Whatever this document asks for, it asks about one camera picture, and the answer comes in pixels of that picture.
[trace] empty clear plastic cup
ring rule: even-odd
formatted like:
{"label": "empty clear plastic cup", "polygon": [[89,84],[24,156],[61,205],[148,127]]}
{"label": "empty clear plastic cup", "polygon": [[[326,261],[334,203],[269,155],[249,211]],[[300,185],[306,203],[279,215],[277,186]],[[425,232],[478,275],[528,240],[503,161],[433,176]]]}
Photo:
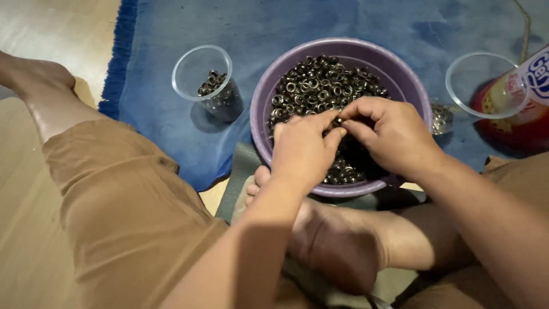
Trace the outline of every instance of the empty clear plastic cup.
{"label": "empty clear plastic cup", "polygon": [[223,122],[235,121],[244,104],[232,78],[233,63],[223,48],[203,45],[188,51],[173,68],[173,89]]}
{"label": "empty clear plastic cup", "polygon": [[446,72],[446,89],[456,104],[450,107],[453,122],[472,124],[519,113],[528,104],[529,87],[518,75],[517,67],[511,60],[489,52],[457,58]]}

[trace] bare foot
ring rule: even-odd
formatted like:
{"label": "bare foot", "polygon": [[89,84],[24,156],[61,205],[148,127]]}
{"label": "bare foot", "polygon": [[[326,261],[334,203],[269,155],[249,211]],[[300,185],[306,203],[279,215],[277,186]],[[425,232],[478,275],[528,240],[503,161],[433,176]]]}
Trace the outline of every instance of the bare foot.
{"label": "bare foot", "polygon": [[[253,197],[270,177],[265,166],[257,169],[257,184],[247,188],[250,195],[247,206],[251,206]],[[373,288],[378,271],[387,265],[386,250],[372,214],[305,198],[294,223],[288,252],[342,291],[364,295]]]}
{"label": "bare foot", "polygon": [[47,85],[70,90],[75,78],[61,64],[10,56],[0,51],[0,85],[24,96],[37,87]]}

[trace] person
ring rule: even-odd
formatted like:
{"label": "person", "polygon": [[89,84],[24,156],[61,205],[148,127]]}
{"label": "person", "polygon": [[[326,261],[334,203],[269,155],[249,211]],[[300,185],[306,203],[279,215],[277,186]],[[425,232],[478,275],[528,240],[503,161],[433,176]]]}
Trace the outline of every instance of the person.
{"label": "person", "polygon": [[[280,276],[286,251],[354,294],[386,267],[449,272],[402,308],[549,305],[546,153],[494,159],[482,176],[444,154],[409,103],[359,98],[324,138],[337,111],[277,125],[271,170],[256,171],[248,209],[229,228],[172,159],[82,103],[74,83],[60,64],[0,52],[0,84],[25,102],[64,196],[60,222],[84,308],[317,307]],[[345,134],[433,203],[367,212],[307,198]]]}

